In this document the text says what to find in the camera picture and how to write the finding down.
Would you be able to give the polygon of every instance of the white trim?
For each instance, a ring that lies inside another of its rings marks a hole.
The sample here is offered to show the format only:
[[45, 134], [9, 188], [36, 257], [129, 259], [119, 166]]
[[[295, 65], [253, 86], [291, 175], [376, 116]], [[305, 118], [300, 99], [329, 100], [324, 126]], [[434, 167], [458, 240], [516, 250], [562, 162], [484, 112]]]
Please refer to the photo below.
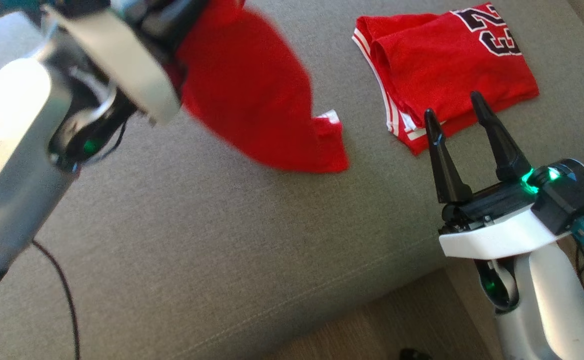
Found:
[[340, 123], [340, 119], [338, 118], [338, 115], [336, 114], [336, 111], [334, 109], [331, 109], [330, 111], [327, 111], [326, 113], [324, 113], [318, 117], [322, 117], [322, 118], [326, 117], [326, 118], [330, 119], [330, 123], [333, 123], [333, 124]]
[[361, 53], [363, 54], [363, 57], [365, 57], [367, 63], [370, 65], [370, 68], [372, 68], [372, 71], [374, 72], [374, 76], [376, 76], [376, 80], [378, 82], [379, 87], [381, 87], [381, 94], [383, 95], [383, 104], [385, 104], [385, 123], [387, 125], [387, 130], [388, 132], [392, 131], [392, 124], [390, 123], [390, 119], [395, 118], [396, 125], [394, 126], [393, 134], [395, 136], [399, 136], [398, 113], [395, 112], [397, 116], [392, 116], [393, 115], [392, 112], [396, 109], [396, 104], [394, 104], [392, 98], [390, 98], [387, 91], [385, 91], [385, 87], [381, 82], [381, 77], [379, 77], [378, 72], [376, 71], [376, 68], [372, 63], [372, 59], [370, 59], [367, 55], [367, 53], [370, 51], [369, 50], [370, 47], [369, 44], [367, 43], [367, 40], [365, 39], [365, 36], [363, 36], [359, 29], [354, 29], [354, 35], [352, 36], [352, 40], [354, 41], [354, 43], [356, 43], [356, 45], [358, 45], [358, 48], [361, 50]]
[[369, 54], [370, 53], [370, 45], [367, 43], [367, 39], [365, 38], [365, 36], [361, 32], [361, 30], [354, 28], [354, 34], [356, 36], [358, 36], [359, 39], [361, 39], [361, 42], [363, 43], [363, 47], [365, 48], [365, 52], [367, 52]]
[[418, 129], [414, 120], [412, 120], [410, 114], [406, 114], [405, 112], [401, 111], [401, 119], [403, 119], [403, 123], [405, 125], [405, 132], [411, 132], [413, 130]]
[[416, 129], [408, 132], [408, 139], [410, 139], [410, 141], [413, 141], [414, 139], [418, 139], [419, 137], [424, 137], [425, 135], [427, 135], [427, 131], [425, 129], [416, 128]]

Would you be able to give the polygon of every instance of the gray fabric cushion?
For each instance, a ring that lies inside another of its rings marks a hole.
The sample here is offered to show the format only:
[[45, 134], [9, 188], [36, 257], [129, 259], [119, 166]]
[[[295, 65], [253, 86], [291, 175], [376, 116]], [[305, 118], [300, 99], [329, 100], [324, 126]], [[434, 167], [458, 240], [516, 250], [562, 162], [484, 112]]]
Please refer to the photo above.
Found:
[[[501, 112], [503, 122], [533, 164], [584, 162], [584, 25], [562, 1], [494, 3], [541, 91]], [[337, 110], [351, 169], [275, 171], [186, 117], [155, 129], [134, 121], [38, 236], [67, 272], [86, 359], [250, 358], [444, 264], [429, 157], [413, 157], [387, 132], [378, 85], [350, 36], [362, 14], [475, 2], [253, 4], [311, 71], [315, 112]], [[455, 135], [449, 148], [473, 189], [496, 181], [482, 128]], [[71, 353], [59, 281], [29, 249], [0, 285], [0, 359]]]

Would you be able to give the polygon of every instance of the wooden floor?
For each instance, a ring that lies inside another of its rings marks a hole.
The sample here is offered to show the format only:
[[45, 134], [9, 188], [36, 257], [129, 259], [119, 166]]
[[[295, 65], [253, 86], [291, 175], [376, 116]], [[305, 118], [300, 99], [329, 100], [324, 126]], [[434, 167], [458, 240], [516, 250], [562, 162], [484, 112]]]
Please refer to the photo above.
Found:
[[[571, 237], [559, 245], [573, 261]], [[459, 259], [290, 342], [266, 360], [397, 360], [404, 347], [434, 360], [503, 360], [491, 314], [473, 262]]]

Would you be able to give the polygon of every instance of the red cloth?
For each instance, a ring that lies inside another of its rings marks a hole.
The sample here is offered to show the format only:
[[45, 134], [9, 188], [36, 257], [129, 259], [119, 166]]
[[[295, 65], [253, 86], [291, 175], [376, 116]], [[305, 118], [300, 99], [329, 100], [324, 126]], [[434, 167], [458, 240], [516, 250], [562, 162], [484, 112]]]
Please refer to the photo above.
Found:
[[310, 78], [282, 37], [242, 1], [210, 0], [177, 51], [182, 101], [205, 126], [266, 166], [347, 169], [335, 112], [312, 117]]
[[388, 130], [414, 155], [427, 148], [428, 108], [449, 137], [475, 123], [472, 91], [496, 112], [538, 96], [534, 76], [489, 2], [441, 15], [361, 16], [352, 39], [381, 86]]

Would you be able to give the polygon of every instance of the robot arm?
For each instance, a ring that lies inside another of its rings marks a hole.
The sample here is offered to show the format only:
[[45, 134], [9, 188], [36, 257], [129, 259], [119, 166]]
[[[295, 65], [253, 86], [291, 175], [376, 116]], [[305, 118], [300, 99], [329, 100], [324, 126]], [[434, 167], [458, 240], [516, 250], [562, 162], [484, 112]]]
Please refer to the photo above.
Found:
[[[0, 280], [129, 116], [139, 110], [166, 123], [179, 111], [161, 61], [171, 59], [205, 4], [118, 4], [131, 24], [105, 0], [46, 6], [55, 25], [45, 43], [0, 70]], [[106, 100], [75, 69], [109, 84]]]
[[439, 242], [446, 256], [474, 259], [506, 359], [584, 359], [584, 290], [555, 244], [584, 217], [584, 165], [563, 159], [533, 169], [481, 94], [472, 104], [500, 182], [472, 193], [428, 111], [434, 182], [445, 204]]

